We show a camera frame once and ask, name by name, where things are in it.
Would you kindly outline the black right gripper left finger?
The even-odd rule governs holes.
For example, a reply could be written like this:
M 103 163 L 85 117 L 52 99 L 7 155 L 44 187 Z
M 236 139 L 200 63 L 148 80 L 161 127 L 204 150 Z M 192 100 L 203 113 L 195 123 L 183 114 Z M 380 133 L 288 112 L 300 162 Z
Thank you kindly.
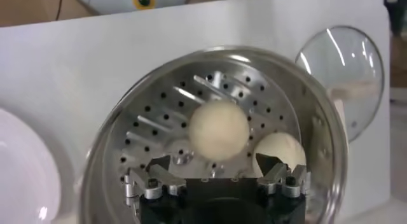
M 186 180 L 171 174 L 160 164 L 129 167 L 123 176 L 125 204 L 135 211 L 141 200 L 157 201 L 166 195 L 181 197 L 186 192 Z

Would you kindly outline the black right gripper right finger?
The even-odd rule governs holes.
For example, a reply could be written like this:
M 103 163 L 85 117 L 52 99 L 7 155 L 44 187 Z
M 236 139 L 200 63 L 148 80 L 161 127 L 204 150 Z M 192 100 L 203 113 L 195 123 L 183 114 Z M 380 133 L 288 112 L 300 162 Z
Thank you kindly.
M 307 193 L 307 167 L 297 165 L 293 170 L 278 157 L 256 153 L 256 163 L 260 168 L 262 177 L 257 179 L 260 187 L 268 195 L 280 193 L 289 198 L 297 199 Z

